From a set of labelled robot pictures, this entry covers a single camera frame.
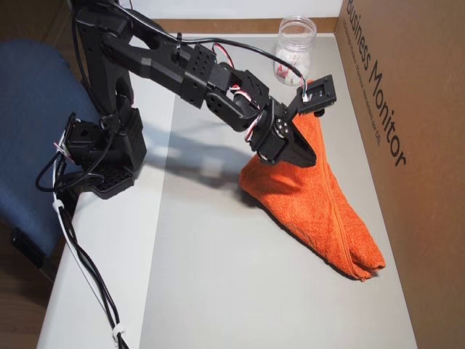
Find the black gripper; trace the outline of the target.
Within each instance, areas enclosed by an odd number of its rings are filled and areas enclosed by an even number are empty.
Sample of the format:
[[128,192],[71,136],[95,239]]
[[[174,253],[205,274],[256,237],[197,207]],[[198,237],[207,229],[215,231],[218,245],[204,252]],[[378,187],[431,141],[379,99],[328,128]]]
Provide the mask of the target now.
[[268,164],[286,162],[300,168],[316,165],[317,156],[293,124],[296,112],[269,98],[253,128],[250,145],[259,159]]

